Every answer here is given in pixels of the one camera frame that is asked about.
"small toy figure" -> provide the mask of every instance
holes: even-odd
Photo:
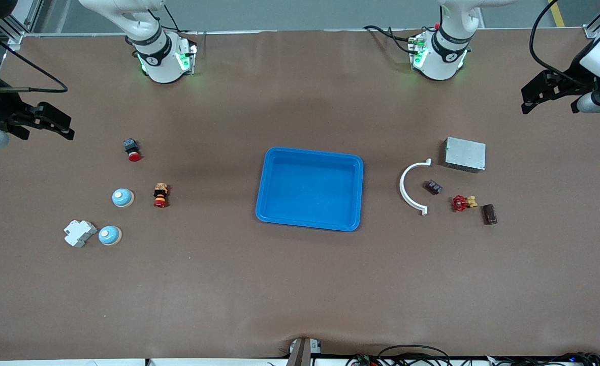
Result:
[[[431,192],[434,195],[442,192],[442,186],[438,185],[437,183],[435,183],[432,180],[427,181],[426,184],[424,185],[424,188],[426,188],[426,190],[428,190],[429,192]]]
[[[117,207],[128,207],[134,200],[133,192],[125,188],[119,188],[112,194],[112,203]]]
[[[477,206],[478,204],[476,203],[476,196],[467,197],[467,208],[474,208]]]
[[[121,240],[121,230],[114,226],[105,226],[99,232],[99,241],[105,246],[113,246]]]
[[[85,245],[85,241],[96,232],[96,227],[86,220],[72,220],[64,230],[65,241],[74,248],[80,248]]]
[[[155,197],[155,202],[153,202],[153,206],[155,207],[167,207],[167,196],[169,195],[169,186],[166,183],[158,183],[155,185],[155,193],[153,197]]]
[[[464,211],[467,208],[467,199],[464,196],[456,195],[452,200],[455,211]]]
[[[485,216],[485,223],[487,225],[493,225],[498,223],[496,220],[496,211],[494,211],[493,204],[486,204],[483,206],[483,216]]]
[[[139,162],[142,158],[139,153],[139,146],[133,139],[127,139],[123,142],[123,150],[128,153],[128,160],[131,162]]]

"small dark rectangular object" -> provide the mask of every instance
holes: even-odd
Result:
[[[426,188],[426,190],[428,190],[429,192],[431,192],[434,195],[439,194],[440,192],[442,192],[442,186],[438,185],[437,183],[435,183],[432,180],[427,181],[424,184],[424,188]]]
[[[485,223],[487,225],[493,225],[498,223],[496,220],[496,211],[494,210],[493,204],[486,204],[483,206],[483,216],[485,216]]]

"blue plastic tray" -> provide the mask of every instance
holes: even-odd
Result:
[[[256,214],[262,222],[353,231],[362,192],[358,156],[274,147],[263,162]]]

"blue round object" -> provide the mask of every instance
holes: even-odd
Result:
[[[135,195],[130,190],[119,188],[112,193],[112,203],[117,207],[128,207],[133,203]]]
[[[114,226],[106,226],[99,230],[99,241],[105,246],[111,246],[119,243],[121,240],[121,230]]]

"white plastic piece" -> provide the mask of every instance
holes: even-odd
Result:
[[[412,199],[406,193],[406,188],[404,187],[404,180],[406,179],[406,174],[414,167],[430,167],[430,158],[426,159],[425,162],[415,163],[415,164],[407,167],[406,170],[404,170],[404,174],[402,174],[401,178],[399,179],[399,192],[401,193],[401,197],[404,198],[404,201],[406,201],[407,204],[409,204],[413,208],[416,208],[416,209],[422,211],[422,216],[426,216],[426,214],[428,213],[428,207],[424,206],[423,204],[418,204],[417,202],[415,202],[415,200]]]
[[[75,248],[85,245],[85,241],[96,233],[96,227],[86,220],[72,220],[64,230],[65,241]]]

